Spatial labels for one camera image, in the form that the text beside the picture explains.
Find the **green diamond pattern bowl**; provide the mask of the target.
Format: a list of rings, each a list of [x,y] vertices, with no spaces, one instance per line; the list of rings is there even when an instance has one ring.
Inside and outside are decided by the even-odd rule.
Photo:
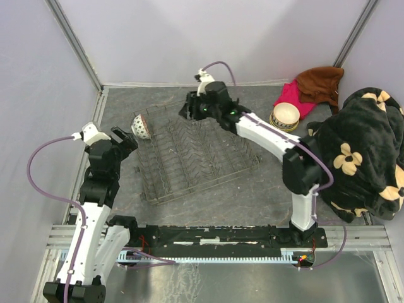
[[[131,123],[131,130],[133,134],[142,140],[150,140],[151,134],[148,129],[146,119],[142,114],[138,114]]]

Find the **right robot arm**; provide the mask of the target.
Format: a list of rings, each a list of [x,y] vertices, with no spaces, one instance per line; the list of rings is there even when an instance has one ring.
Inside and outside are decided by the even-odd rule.
[[[326,169],[312,139],[288,134],[260,119],[238,100],[232,100],[221,81],[201,83],[198,90],[189,92],[179,115],[195,121],[212,118],[222,129],[251,140],[279,159],[282,181],[292,194],[292,216],[285,239],[298,247],[312,241],[318,227],[314,201]]]

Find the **grey wire dish rack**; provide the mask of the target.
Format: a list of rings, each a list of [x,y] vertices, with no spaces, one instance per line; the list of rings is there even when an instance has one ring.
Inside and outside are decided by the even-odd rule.
[[[150,132],[138,140],[143,193],[152,205],[184,198],[233,181],[260,163],[250,144],[223,130],[215,120],[186,120],[182,102],[138,111]]]

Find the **red lattice pattern bowl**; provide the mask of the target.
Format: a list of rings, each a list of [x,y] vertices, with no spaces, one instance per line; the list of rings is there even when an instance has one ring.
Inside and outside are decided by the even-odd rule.
[[[286,102],[275,105],[272,112],[272,121],[282,128],[291,128],[299,119],[300,112],[297,107]]]

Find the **yellow dotted bowl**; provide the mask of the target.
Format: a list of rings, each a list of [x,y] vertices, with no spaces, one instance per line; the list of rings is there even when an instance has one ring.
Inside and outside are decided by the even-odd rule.
[[[299,125],[299,120],[294,122],[293,124],[283,124],[280,122],[273,113],[270,114],[270,124],[282,131],[285,131],[287,133],[294,131],[297,129],[297,126]]]

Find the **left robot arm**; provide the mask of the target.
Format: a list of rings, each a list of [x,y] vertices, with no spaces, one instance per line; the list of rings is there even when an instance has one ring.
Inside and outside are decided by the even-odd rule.
[[[89,123],[78,135],[90,165],[79,191],[79,214],[68,255],[55,281],[43,289],[48,302],[103,302],[119,253],[139,241],[135,217],[108,219],[119,190],[121,163],[138,148],[134,134],[117,126],[111,131],[116,139]]]

